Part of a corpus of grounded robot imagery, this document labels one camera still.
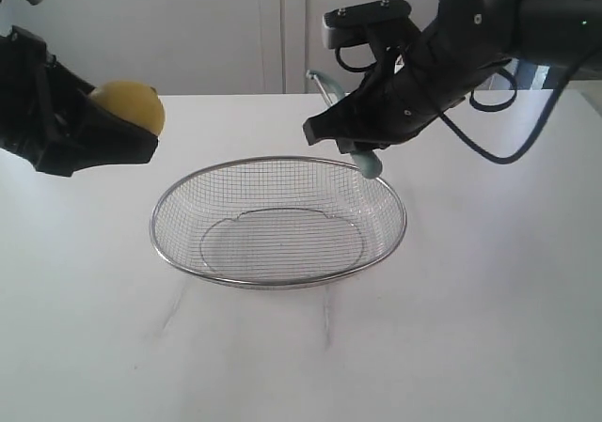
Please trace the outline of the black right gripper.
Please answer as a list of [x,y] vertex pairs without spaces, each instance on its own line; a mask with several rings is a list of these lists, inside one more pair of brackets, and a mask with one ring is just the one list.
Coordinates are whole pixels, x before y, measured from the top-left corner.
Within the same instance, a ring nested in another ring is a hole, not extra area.
[[426,27],[400,58],[399,71],[390,60],[378,63],[352,94],[308,118],[308,144],[336,140],[341,154],[352,154],[405,143],[510,62],[504,53],[454,46],[437,26]]

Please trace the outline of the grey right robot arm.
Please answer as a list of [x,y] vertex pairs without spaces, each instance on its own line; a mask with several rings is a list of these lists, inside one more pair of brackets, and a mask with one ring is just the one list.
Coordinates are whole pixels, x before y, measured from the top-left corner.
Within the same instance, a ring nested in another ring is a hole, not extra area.
[[405,0],[376,0],[323,18],[325,46],[368,45],[359,87],[303,126],[310,144],[343,153],[415,138],[513,59],[570,71],[601,66],[601,0],[439,0],[417,27]]

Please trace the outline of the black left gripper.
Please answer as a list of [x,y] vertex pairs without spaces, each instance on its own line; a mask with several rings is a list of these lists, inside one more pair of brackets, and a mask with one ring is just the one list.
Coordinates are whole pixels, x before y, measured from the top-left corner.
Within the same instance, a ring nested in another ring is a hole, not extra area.
[[85,96],[159,100],[153,87],[139,82],[94,86],[22,27],[12,26],[1,38],[1,149],[59,177],[103,165],[148,163],[158,136],[102,108],[84,108]]

